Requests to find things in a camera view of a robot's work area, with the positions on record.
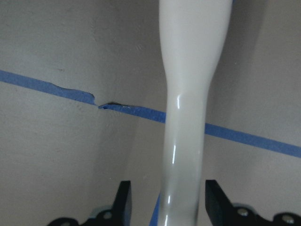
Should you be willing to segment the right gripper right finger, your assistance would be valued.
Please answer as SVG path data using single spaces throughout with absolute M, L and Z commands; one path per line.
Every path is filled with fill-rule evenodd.
M 300 215 L 280 212 L 272 220 L 261 217 L 246 205 L 233 204 L 216 180 L 206 180 L 206 212 L 213 226 L 299 226 Z

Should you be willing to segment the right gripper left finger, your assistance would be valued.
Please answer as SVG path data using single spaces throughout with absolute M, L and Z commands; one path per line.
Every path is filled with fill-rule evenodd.
M 128 226 L 131 221 L 131 182 L 121 181 L 110 209 L 88 218 L 83 226 Z

